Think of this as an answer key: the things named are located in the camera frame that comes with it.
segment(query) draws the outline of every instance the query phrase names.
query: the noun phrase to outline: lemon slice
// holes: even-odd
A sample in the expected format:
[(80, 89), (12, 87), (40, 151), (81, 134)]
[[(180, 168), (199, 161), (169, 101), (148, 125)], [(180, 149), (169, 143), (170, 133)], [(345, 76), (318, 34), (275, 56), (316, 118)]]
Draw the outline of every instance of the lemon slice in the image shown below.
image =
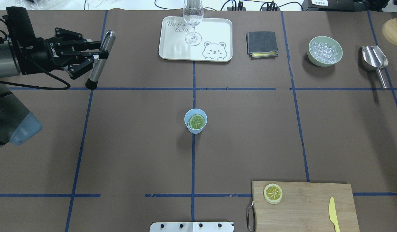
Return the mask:
[(283, 197), (283, 191), (281, 190), (280, 186), (276, 184), (268, 184), (264, 188), (264, 199), (270, 204), (277, 204), (281, 201)]
[(188, 120), (188, 126), (191, 129), (201, 129), (205, 124), (205, 119), (201, 114), (194, 114), (190, 120)]

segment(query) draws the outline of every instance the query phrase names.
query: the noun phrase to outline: light blue cup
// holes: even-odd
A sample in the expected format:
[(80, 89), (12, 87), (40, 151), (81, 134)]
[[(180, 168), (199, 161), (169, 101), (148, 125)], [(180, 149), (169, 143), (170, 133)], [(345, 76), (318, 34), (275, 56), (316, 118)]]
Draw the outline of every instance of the light blue cup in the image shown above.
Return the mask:
[[(191, 117), (192, 117), (194, 114), (201, 114), (201, 115), (204, 117), (205, 124), (204, 124), (204, 126), (203, 126), (202, 128), (200, 128), (200, 129), (192, 129), (192, 128), (189, 128), (188, 125), (187, 125), (187, 124), (188, 124), (188, 120), (190, 120)], [(193, 134), (198, 134), (198, 133), (200, 133), (200, 132), (204, 129), (205, 125), (207, 125), (207, 114), (205, 114), (204, 111), (202, 111), (202, 110), (200, 110), (200, 109), (191, 109), (191, 110), (187, 111), (187, 113), (185, 114), (185, 116), (184, 116), (184, 123), (185, 123), (185, 126), (188, 128), (188, 130), (189, 130), (191, 133), (193, 133)]]
[[(318, 42), (318, 43), (328, 43), (330, 46), (335, 46), (336, 49), (337, 49), (337, 53), (339, 53), (339, 54), (336, 56), (336, 62), (334, 62), (334, 63), (322, 63), (322, 62), (320, 62), (319, 60), (315, 59), (315, 58), (313, 57), (312, 53), (310, 52), (310, 44), (312, 44), (312, 43), (314, 43), (314, 42)], [(334, 65), (335, 63), (339, 62), (339, 61), (342, 59), (342, 56), (343, 56), (343, 50), (342, 50), (342, 47), (340, 46), (340, 44), (339, 44), (337, 41), (335, 41), (334, 39), (332, 39), (332, 38), (330, 38), (330, 37), (327, 37), (327, 36), (318, 36), (318, 37), (315, 37), (315, 38), (313, 38), (313, 39), (310, 41), (309, 45), (307, 46), (307, 57), (309, 58), (309, 60), (310, 60), (313, 64), (315, 64), (315, 65), (317, 65), (317, 66), (320, 66), (320, 67), (328, 67), (328, 66)]]

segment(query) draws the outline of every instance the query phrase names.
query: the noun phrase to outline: wine glass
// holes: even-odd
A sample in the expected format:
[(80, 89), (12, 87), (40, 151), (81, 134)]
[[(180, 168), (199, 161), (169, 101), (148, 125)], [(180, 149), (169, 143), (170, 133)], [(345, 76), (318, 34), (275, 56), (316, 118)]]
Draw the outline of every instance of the wine glass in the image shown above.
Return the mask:
[(193, 32), (185, 36), (185, 41), (191, 46), (197, 46), (201, 42), (201, 35), (195, 32), (197, 26), (204, 17), (203, 2), (201, 0), (184, 0), (184, 21), (193, 27)]

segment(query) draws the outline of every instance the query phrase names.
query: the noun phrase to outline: folded napkin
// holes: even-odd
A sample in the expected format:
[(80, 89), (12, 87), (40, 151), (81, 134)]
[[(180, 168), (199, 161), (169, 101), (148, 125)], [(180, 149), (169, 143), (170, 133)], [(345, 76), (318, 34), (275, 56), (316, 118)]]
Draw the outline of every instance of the folded napkin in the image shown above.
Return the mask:
[(253, 31), (246, 35), (247, 53), (254, 58), (277, 57), (277, 42), (272, 31)]

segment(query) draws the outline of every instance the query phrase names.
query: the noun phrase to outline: yellow knife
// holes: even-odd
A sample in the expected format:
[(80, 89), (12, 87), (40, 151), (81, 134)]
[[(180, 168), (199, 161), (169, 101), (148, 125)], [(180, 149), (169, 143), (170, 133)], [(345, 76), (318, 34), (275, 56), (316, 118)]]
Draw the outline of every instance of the yellow knife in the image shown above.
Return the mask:
[(337, 222), (336, 207), (334, 206), (334, 198), (330, 198), (329, 202), (329, 217), (330, 221), (334, 224), (334, 231), (340, 232), (339, 223)]

